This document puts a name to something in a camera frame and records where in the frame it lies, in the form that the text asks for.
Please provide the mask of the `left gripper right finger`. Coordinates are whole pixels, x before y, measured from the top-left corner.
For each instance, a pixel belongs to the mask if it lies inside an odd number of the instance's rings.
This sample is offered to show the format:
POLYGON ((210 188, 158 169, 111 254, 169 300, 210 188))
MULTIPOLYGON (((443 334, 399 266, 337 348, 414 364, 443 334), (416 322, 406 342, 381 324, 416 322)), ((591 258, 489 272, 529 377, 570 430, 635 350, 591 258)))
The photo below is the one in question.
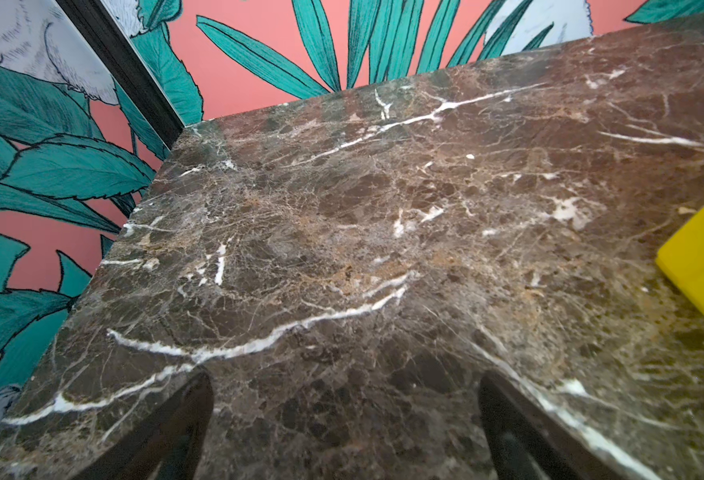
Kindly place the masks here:
POLYGON ((478 388, 482 428, 499 479, 620 479, 499 371, 478 388))

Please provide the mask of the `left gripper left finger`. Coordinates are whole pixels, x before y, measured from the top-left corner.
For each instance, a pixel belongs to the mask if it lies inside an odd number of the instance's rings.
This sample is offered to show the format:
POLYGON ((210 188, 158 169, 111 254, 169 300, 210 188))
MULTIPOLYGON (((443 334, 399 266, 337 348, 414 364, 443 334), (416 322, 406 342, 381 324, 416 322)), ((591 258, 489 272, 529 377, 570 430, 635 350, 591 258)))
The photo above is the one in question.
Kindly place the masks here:
POLYGON ((213 413, 210 375, 200 371, 76 479, 192 479, 213 413))

